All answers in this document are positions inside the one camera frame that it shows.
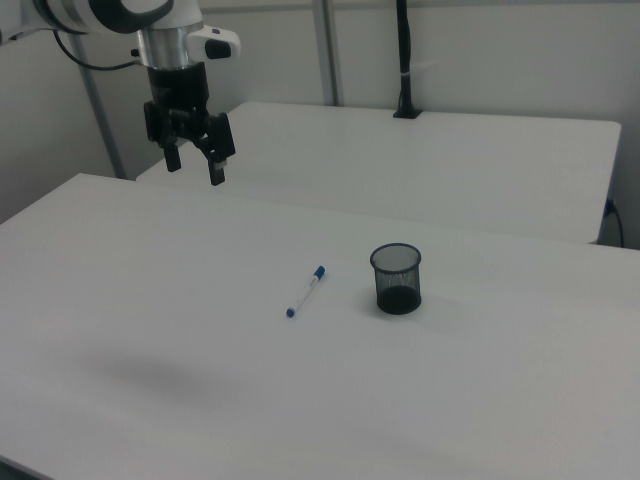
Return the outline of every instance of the white tabletop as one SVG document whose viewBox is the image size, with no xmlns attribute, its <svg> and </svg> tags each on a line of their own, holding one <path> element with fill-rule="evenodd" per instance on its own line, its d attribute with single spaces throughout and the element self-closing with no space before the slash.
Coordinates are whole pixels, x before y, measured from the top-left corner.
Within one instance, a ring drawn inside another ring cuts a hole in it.
<svg viewBox="0 0 640 480">
<path fill-rule="evenodd" d="M 390 241 L 424 258 L 405 317 L 375 307 Z M 58 480 L 635 478 L 639 283 L 635 251 L 79 176 L 0 226 L 0 456 Z"/>
<path fill-rule="evenodd" d="M 597 239 L 620 135 L 613 122 L 246 103 L 213 188 L 191 144 L 182 170 L 138 181 L 579 243 Z"/>
</svg>

